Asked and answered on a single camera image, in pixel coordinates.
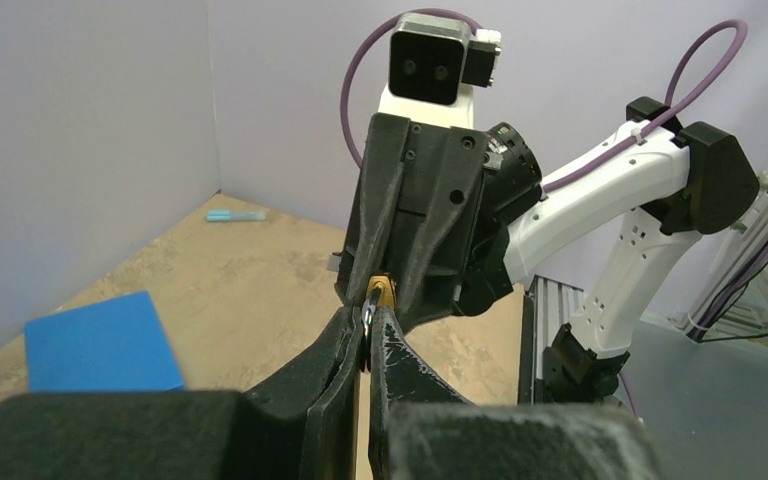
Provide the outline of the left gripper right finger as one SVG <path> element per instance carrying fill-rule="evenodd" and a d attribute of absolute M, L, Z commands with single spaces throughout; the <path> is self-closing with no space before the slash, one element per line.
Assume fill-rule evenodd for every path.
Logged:
<path fill-rule="evenodd" d="M 394 311 L 367 322 L 368 459 L 376 479 L 663 479 L 630 412 L 593 404 L 476 405 L 405 341 Z"/>

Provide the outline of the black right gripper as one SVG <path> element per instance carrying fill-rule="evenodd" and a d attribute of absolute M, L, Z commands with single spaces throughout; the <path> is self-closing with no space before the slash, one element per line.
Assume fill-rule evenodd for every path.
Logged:
<path fill-rule="evenodd" d="M 542 173 L 508 123 L 487 131 L 377 113 L 370 122 L 335 289 L 347 306 L 389 276 L 404 331 L 473 317 L 513 289 L 503 264 L 513 221 Z"/>

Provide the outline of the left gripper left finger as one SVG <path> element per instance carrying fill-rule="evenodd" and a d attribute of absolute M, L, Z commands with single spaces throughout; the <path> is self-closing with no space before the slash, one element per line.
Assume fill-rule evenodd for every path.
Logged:
<path fill-rule="evenodd" d="M 23 394 L 0 403 L 0 479 L 351 479 L 362 330 L 339 308 L 247 391 Z"/>

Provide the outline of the small brass padlock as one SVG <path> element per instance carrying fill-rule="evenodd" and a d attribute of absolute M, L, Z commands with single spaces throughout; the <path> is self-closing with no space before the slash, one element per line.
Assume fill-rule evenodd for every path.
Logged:
<path fill-rule="evenodd" d="M 396 284 L 386 274 L 373 275 L 368 282 L 367 292 L 361 307 L 361 326 L 363 327 L 364 345 L 369 349 L 372 338 L 372 326 L 380 308 L 395 308 Z"/>

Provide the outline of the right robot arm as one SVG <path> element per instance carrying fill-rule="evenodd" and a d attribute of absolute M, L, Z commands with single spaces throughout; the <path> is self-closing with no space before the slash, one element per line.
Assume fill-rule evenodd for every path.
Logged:
<path fill-rule="evenodd" d="M 544 401 L 612 395 L 637 321 L 678 260 L 753 203 L 757 178 L 737 139 L 680 124 L 648 97 L 602 145 L 571 165 L 539 166 L 501 123 L 473 126 L 473 101 L 437 105 L 384 94 L 372 117 L 336 291 L 359 305 L 389 281 L 404 331 L 476 316 L 525 284 L 554 253 L 620 219 L 608 262 L 585 302 L 549 331 L 536 377 Z"/>

